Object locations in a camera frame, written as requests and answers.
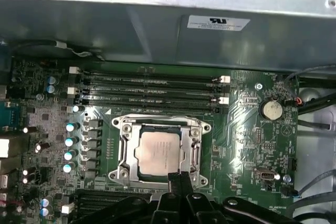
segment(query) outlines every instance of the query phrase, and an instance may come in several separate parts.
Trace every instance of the black plastic part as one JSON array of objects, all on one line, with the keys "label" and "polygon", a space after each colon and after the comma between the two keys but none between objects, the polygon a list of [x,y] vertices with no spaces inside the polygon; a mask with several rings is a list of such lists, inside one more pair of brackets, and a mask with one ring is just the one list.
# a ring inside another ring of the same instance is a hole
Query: black plastic part
[{"label": "black plastic part", "polygon": [[224,214],[231,216],[237,223],[299,224],[293,219],[238,197],[226,198],[222,206]]},{"label": "black plastic part", "polygon": [[296,171],[297,159],[293,157],[288,158],[288,170]]},{"label": "black plastic part", "polygon": [[292,186],[281,186],[280,192],[286,197],[298,197],[299,192],[295,190]]},{"label": "black plastic part", "polygon": [[191,216],[193,218],[192,223],[199,224],[216,224],[228,223],[224,215],[213,208],[207,197],[200,193],[192,193],[186,197]]},{"label": "black plastic part", "polygon": [[180,223],[181,198],[173,193],[161,195],[157,210],[154,212],[151,224]]}]

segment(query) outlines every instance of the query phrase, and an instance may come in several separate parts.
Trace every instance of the connector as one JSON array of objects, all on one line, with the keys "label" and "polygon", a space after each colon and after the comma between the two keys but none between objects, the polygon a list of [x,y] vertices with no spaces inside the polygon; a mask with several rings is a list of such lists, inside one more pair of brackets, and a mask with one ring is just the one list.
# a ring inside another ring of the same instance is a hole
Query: connector
[{"label": "connector", "polygon": [[219,97],[218,98],[218,103],[228,105],[229,104],[229,97]]},{"label": "connector", "polygon": [[221,76],[220,80],[221,80],[221,83],[230,84],[230,82],[231,82],[231,76]]},{"label": "connector", "polygon": [[78,89],[74,87],[68,87],[68,94],[77,94]]},{"label": "connector", "polygon": [[72,74],[79,74],[80,68],[79,67],[69,67],[69,73]]},{"label": "connector", "polygon": [[254,171],[259,175],[261,180],[271,181],[275,179],[275,173],[271,170],[265,168],[255,168]]}]

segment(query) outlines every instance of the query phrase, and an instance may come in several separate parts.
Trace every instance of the white label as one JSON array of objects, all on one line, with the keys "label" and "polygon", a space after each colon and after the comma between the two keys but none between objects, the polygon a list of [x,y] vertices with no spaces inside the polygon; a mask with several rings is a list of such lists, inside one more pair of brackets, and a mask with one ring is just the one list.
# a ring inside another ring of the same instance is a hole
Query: white label
[{"label": "white label", "polygon": [[250,19],[190,15],[188,28],[241,31]]}]

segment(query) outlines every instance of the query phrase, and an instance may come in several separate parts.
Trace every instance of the chip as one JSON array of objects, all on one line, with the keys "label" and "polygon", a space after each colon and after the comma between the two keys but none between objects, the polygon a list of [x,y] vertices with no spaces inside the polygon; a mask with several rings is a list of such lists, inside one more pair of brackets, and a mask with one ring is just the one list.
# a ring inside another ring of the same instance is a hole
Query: chip
[{"label": "chip", "polygon": [[58,179],[57,179],[57,185],[58,185],[58,186],[65,186],[65,179],[63,179],[63,178],[58,178]]},{"label": "chip", "polygon": [[179,168],[180,136],[167,132],[144,132],[135,150],[140,173],[167,176]]},{"label": "chip", "polygon": [[54,199],[62,199],[63,194],[55,194]]},{"label": "chip", "polygon": [[49,114],[43,114],[42,115],[42,120],[48,121],[49,120]]},{"label": "chip", "polygon": [[64,136],[63,135],[56,135],[56,141],[62,142],[63,140],[64,140]]}]

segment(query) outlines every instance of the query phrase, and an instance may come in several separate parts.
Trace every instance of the screw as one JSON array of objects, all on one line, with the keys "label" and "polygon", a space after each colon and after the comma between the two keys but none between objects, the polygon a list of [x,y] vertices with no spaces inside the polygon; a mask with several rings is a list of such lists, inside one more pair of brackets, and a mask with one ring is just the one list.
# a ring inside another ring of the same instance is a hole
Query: screw
[{"label": "screw", "polygon": [[122,176],[123,178],[127,178],[127,177],[128,177],[128,172],[125,171],[125,170],[122,170],[122,171],[120,172],[120,174],[121,174],[121,176]]},{"label": "screw", "polygon": [[285,176],[283,176],[282,180],[285,183],[290,183],[292,181],[292,178],[288,174],[286,174]]},{"label": "screw", "polygon": [[235,205],[238,204],[238,202],[237,202],[235,199],[229,199],[227,202],[228,202],[231,206],[235,206]]},{"label": "screw", "polygon": [[122,127],[122,130],[124,131],[124,132],[131,132],[131,126],[130,125],[128,125],[128,124],[125,124],[123,127]]},{"label": "screw", "polygon": [[262,88],[263,88],[263,85],[261,84],[261,83],[256,83],[255,85],[254,85],[254,88],[256,89],[256,90],[261,90]]},{"label": "screw", "polygon": [[192,129],[190,131],[192,136],[199,136],[200,135],[200,131],[198,129]]},{"label": "screw", "polygon": [[190,174],[190,179],[191,179],[192,181],[196,181],[196,180],[197,180],[195,174]]},{"label": "screw", "polygon": [[328,5],[329,5],[329,7],[331,7],[331,8],[335,8],[335,7],[336,7],[336,1],[335,1],[335,0],[329,0],[329,1],[328,1]]},{"label": "screw", "polygon": [[202,197],[201,194],[193,194],[194,199],[200,199]]}]

